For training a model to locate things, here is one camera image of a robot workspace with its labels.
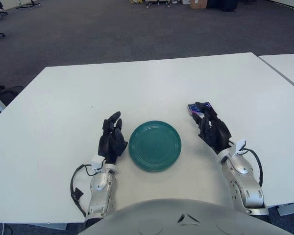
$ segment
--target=cardboard box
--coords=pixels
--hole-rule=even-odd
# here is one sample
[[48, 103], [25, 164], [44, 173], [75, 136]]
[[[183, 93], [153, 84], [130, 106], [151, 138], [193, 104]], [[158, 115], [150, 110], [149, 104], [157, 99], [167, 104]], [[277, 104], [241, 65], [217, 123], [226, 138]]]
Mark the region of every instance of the cardboard box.
[[182, 3], [183, 5], [191, 4], [191, 0], [181, 0], [181, 3]]
[[201, 9], [207, 7], [207, 0], [191, 0], [192, 9]]

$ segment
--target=white wall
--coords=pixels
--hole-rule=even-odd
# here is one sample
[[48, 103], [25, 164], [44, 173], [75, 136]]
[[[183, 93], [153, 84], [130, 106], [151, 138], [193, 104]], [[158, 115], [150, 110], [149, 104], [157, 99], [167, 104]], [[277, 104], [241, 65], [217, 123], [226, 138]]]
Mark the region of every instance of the white wall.
[[273, 0], [279, 3], [283, 3], [289, 6], [294, 6], [294, 0]]
[[[19, 5], [19, 0], [0, 0], [5, 10], [14, 8]], [[29, 3], [30, 0], [21, 0], [22, 4]]]

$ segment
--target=black bag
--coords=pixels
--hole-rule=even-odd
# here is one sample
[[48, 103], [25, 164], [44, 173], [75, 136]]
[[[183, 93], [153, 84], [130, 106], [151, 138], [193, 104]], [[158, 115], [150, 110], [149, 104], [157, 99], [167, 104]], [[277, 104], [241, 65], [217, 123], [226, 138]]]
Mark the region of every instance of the black bag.
[[217, 8], [219, 6], [220, 0], [208, 0], [207, 1], [207, 8]]
[[223, 11], [233, 11], [237, 8], [239, 0], [220, 0], [220, 8]]

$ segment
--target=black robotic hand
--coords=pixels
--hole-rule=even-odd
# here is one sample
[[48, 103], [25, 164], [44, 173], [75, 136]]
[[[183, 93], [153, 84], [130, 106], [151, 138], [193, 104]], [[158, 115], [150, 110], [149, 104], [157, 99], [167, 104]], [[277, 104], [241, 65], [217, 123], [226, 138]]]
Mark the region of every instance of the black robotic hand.
[[99, 141], [98, 155], [105, 157], [107, 164], [115, 164], [117, 157], [124, 152], [127, 146], [121, 133], [122, 119], [119, 119], [120, 116], [119, 111], [103, 121], [103, 134]]
[[196, 113], [192, 113], [192, 117], [200, 129], [200, 134], [198, 136], [212, 147], [217, 154], [222, 150], [229, 148], [231, 134], [224, 122], [217, 117], [217, 113], [210, 103], [196, 102], [195, 105], [202, 113], [204, 113], [203, 118]]

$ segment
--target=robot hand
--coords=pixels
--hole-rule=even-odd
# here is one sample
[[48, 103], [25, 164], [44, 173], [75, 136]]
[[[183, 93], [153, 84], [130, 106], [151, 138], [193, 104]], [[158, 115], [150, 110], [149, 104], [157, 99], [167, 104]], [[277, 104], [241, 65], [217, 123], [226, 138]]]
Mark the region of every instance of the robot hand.
[[229, 139], [231, 134], [224, 122], [217, 118], [217, 113], [212, 106], [208, 102], [196, 102], [195, 105], [204, 114], [204, 117], [201, 118], [197, 113], [192, 112], [192, 117], [200, 129], [198, 136], [212, 147], [217, 154], [224, 149], [230, 148]]
[[121, 133], [120, 115], [120, 112], [116, 112], [103, 121], [103, 134], [99, 141], [98, 155], [92, 160], [92, 168], [96, 173], [90, 183], [92, 196], [85, 216], [86, 228], [114, 211], [117, 172], [115, 163], [127, 146]]
[[106, 164], [115, 164], [117, 157], [124, 152], [127, 146], [121, 133], [122, 119], [119, 119], [120, 116], [121, 112], [119, 111], [103, 121], [103, 135], [99, 141], [98, 155], [105, 158]]
[[[222, 171], [229, 182], [233, 204], [236, 210], [249, 215], [266, 215], [268, 209], [264, 203], [264, 196], [261, 189], [263, 172], [257, 154], [245, 148], [246, 141], [231, 142], [231, 134], [224, 124], [217, 117], [210, 103], [196, 102], [198, 112], [203, 113], [200, 117], [192, 112], [192, 117], [200, 129], [199, 137], [203, 139], [218, 155], [218, 163], [222, 165]], [[251, 152], [258, 163], [260, 170], [259, 183], [254, 179], [253, 168], [243, 157], [243, 154]]]

